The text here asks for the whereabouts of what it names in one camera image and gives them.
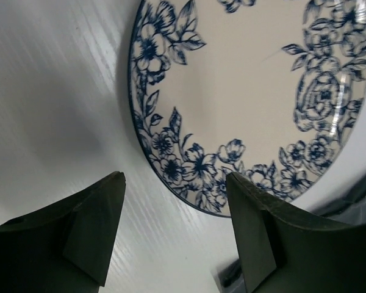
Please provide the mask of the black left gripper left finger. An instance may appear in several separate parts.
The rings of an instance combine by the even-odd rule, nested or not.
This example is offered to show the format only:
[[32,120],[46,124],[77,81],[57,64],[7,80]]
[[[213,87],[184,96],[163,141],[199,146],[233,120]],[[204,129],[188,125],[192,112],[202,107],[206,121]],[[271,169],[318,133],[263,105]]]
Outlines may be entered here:
[[0,225],[0,292],[98,292],[106,285],[126,178],[86,189]]

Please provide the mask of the blue floral white plate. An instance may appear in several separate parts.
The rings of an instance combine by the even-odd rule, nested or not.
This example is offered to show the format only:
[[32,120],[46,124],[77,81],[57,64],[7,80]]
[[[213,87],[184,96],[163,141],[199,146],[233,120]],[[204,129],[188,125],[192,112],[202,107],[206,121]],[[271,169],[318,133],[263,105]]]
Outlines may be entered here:
[[346,144],[366,96],[366,1],[142,1],[128,65],[146,160],[229,217],[226,177],[293,201]]

